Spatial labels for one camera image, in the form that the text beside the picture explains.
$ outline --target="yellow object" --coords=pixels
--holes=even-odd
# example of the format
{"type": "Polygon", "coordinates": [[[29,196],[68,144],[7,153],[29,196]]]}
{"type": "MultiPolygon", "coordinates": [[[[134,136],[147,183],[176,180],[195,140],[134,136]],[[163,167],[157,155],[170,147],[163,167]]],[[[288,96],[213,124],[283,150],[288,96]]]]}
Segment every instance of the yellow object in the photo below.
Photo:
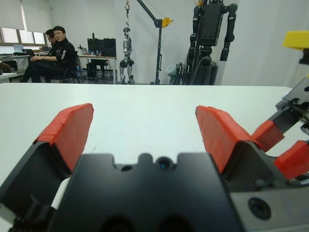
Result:
{"type": "Polygon", "coordinates": [[[298,50],[309,48],[309,31],[288,31],[283,46],[298,50]]]}
{"type": "Polygon", "coordinates": [[[168,17],[164,18],[162,21],[162,27],[166,28],[171,22],[173,22],[173,20],[171,20],[170,18],[168,17]]]}
{"type": "Polygon", "coordinates": [[[203,0],[198,0],[197,3],[194,0],[194,3],[195,3],[196,6],[202,6],[203,5],[203,0]]]}

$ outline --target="humanoid robot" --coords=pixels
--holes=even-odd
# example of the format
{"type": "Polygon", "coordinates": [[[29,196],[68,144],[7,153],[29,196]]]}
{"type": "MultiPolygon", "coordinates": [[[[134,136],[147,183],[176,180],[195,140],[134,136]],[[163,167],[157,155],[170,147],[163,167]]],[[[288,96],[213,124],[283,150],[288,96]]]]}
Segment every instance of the humanoid robot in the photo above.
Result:
{"type": "Polygon", "coordinates": [[[124,38],[124,54],[125,59],[120,61],[120,75],[122,84],[126,84],[126,76],[124,75],[125,68],[127,68],[127,74],[129,77],[129,80],[127,82],[128,85],[134,85],[135,81],[133,79],[132,75],[132,65],[134,64],[134,61],[130,58],[131,52],[132,52],[132,41],[129,36],[130,28],[124,28],[125,38],[124,38]]]}
{"type": "Polygon", "coordinates": [[[220,34],[223,14],[229,13],[227,18],[227,32],[220,61],[226,61],[229,47],[234,40],[234,26],[237,5],[225,6],[223,0],[200,0],[194,9],[193,34],[190,36],[190,48],[187,65],[190,66],[191,78],[187,85],[207,84],[205,76],[210,71],[212,46],[216,46],[220,34]]]}

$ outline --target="black humanoid robot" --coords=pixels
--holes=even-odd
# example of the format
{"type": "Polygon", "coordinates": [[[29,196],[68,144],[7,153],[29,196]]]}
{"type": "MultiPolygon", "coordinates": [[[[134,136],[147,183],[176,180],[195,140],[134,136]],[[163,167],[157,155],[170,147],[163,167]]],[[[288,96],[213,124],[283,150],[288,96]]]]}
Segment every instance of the black humanoid robot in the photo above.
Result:
{"type": "Polygon", "coordinates": [[[200,5],[194,8],[193,34],[190,36],[191,46],[187,56],[191,77],[186,80],[187,85],[214,84],[214,80],[208,80],[211,72],[211,47],[217,45],[223,14],[229,12],[224,48],[220,57],[221,61],[227,61],[230,43],[234,40],[236,10],[235,3],[225,6],[223,0],[201,0],[200,5]]]}

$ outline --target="eyeglasses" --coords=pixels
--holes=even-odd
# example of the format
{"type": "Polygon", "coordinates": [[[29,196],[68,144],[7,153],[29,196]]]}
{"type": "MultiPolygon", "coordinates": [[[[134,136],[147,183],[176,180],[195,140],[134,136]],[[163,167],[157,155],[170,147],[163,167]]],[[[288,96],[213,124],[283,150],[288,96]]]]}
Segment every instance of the eyeglasses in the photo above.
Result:
{"type": "Polygon", "coordinates": [[[59,31],[59,32],[55,32],[54,35],[61,35],[62,34],[62,31],[59,31]]]}

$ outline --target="hook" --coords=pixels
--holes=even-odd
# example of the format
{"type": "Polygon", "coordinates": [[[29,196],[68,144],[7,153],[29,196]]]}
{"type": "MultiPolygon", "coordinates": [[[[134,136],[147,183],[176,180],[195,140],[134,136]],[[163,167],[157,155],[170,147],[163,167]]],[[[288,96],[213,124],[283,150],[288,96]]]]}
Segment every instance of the hook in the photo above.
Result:
{"type": "Polygon", "coordinates": [[[125,9],[126,9],[127,11],[130,10],[129,1],[126,1],[125,9]]]}

